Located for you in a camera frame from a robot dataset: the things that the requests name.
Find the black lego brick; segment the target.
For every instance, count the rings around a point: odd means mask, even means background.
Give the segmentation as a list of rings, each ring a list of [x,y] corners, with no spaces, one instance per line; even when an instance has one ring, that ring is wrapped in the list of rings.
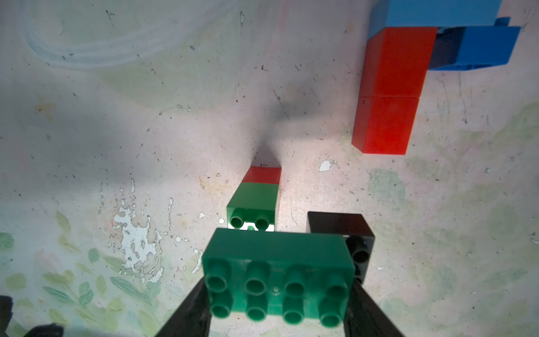
[[[342,235],[355,264],[355,277],[364,283],[376,237],[361,214],[309,211],[306,232]]]

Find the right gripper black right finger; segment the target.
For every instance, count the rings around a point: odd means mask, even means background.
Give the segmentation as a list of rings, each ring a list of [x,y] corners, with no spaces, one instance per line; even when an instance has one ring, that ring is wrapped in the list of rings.
[[[346,337],[404,337],[358,279],[352,285],[343,326]]]

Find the green long lego brick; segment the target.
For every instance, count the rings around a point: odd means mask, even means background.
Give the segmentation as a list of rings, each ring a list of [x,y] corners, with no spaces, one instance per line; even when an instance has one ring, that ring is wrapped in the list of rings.
[[[355,265],[338,234],[219,228],[202,256],[209,310],[224,319],[244,313],[287,324],[317,319],[326,328],[345,317]]]

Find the red lego brick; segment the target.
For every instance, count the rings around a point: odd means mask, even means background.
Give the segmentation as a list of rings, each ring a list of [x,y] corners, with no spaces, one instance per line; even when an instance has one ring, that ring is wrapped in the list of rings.
[[[250,167],[242,182],[279,185],[281,174],[279,167]]]
[[[364,154],[406,154],[418,104],[418,98],[360,97],[353,146]]]
[[[385,28],[366,45],[361,97],[421,96],[436,27]]]

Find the blue small lego brick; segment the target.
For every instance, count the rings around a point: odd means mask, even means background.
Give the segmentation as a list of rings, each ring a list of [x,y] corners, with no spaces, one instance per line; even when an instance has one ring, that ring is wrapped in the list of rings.
[[[446,28],[435,39],[429,70],[468,71],[506,65],[517,42],[520,26],[498,18],[492,26]]]

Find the blue long lego brick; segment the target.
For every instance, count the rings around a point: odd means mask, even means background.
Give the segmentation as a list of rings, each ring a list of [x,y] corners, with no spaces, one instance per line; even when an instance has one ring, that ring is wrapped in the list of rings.
[[[493,25],[501,0],[386,0],[371,10],[368,38],[385,28]]]

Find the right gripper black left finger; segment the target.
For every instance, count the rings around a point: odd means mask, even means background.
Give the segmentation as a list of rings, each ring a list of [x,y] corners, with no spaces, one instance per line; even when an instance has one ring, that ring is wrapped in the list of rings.
[[[201,278],[156,337],[208,337],[211,318],[209,291]]]

